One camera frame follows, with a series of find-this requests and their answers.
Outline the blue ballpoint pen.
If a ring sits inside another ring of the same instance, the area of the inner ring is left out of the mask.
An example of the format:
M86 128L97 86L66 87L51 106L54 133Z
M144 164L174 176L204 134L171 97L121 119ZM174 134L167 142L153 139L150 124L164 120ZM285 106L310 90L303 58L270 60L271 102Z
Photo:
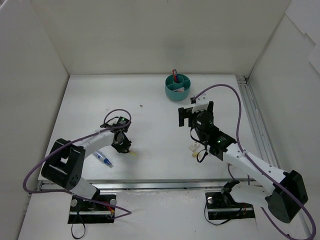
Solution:
M177 73L177 70L174 69L173 72L174 72L175 82L178 83L178 73Z

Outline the red gel pen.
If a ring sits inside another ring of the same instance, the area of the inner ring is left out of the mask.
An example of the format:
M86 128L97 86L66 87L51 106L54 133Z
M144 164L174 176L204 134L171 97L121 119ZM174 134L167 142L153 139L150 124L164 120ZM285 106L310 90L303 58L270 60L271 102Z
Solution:
M173 76L174 82L177 83L178 82L178 80L177 80L177 72L176 72L175 69L172 70L172 76Z

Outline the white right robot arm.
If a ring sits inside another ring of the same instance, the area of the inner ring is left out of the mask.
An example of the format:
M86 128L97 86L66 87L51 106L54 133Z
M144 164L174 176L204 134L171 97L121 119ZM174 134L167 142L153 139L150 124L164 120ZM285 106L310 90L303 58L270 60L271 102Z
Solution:
M214 124L213 101L178 109L178 124L188 120L190 131L195 131L195 142L204 147L204 156L212 155L222 162L245 172L263 188L240 187L239 181L228 182L221 193L227 206L248 201L251 205L267 208L279 221L289 224L308 201L303 177L295 170L286 172L263 161L245 149L239 142L222 132Z

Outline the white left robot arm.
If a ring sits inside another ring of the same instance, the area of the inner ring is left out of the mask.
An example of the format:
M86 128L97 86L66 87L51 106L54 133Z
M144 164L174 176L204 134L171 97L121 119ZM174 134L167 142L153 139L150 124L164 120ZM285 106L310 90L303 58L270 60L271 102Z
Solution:
M129 119L120 116L116 123L102 124L94 136L76 144L67 145L69 142L63 138L56 140L42 167L41 175L64 190L82 197L81 202L87 209L96 209L100 204L100 190L82 177L84 161L108 146L120 154L129 153L132 142L126 133L130 124Z

